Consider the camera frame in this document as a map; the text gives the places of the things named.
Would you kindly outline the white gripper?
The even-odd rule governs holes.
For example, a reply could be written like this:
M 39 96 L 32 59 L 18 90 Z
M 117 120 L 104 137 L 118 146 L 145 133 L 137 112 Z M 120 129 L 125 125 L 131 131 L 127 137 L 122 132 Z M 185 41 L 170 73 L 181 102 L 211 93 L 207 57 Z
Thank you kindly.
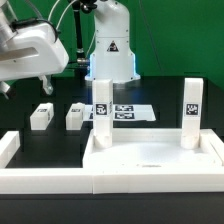
M 15 90 L 4 81 L 39 76 L 43 90 L 51 95 L 50 75 L 61 73 L 68 60 L 64 46 L 48 23 L 12 31 L 7 23 L 0 22 L 0 94 L 6 99 L 13 98 Z

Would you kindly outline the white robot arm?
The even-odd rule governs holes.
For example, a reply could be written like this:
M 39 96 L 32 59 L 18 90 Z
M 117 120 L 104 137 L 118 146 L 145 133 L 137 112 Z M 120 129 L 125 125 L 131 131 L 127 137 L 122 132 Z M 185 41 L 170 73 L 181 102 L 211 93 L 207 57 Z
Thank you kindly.
M 130 49 L 128 9 L 117 0 L 68 0 L 73 10 L 77 35 L 77 63 L 90 68 L 87 79 L 111 79 L 126 83 L 139 78 L 135 55 Z M 95 32 L 86 57 L 82 45 L 80 14 L 94 14 Z M 9 80 L 37 77 L 50 95 L 52 74 L 60 74 L 70 63 L 58 37 L 58 25 L 37 13 L 19 20 L 9 0 L 0 0 L 0 93 L 10 91 Z

